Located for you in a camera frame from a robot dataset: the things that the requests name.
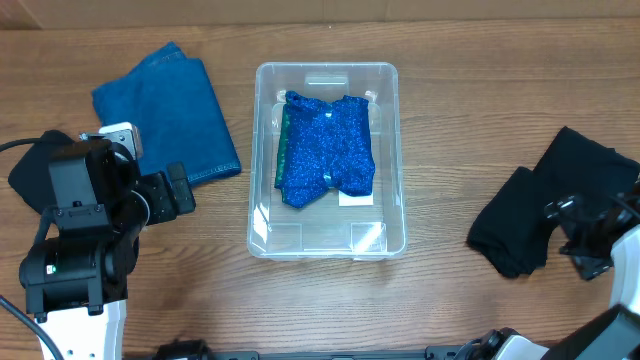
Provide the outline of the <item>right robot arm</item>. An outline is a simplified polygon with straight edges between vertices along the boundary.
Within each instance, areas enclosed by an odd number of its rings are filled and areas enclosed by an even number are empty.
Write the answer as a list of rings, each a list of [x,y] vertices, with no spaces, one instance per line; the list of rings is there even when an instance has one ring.
[[[614,270],[609,308],[551,347],[511,328],[491,330],[462,346],[458,359],[637,359],[639,357],[639,189],[607,199],[597,215],[571,195],[549,203],[547,218],[569,232],[560,253],[584,271],[607,264]]]

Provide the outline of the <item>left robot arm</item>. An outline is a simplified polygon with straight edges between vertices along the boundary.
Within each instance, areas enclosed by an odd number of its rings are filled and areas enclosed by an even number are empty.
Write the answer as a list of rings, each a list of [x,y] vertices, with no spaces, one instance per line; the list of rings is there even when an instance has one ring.
[[[1,306],[46,359],[120,359],[140,233],[195,209],[185,168],[141,175],[136,151],[106,138],[61,142],[47,165],[55,203],[19,267],[26,308]]]

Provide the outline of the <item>blue green sequin garment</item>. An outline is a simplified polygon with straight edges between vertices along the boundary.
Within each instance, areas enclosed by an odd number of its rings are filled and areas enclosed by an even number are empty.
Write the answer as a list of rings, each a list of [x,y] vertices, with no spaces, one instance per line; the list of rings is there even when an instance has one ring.
[[[285,94],[274,179],[283,203],[303,208],[331,190],[367,196],[375,171],[367,99]]]

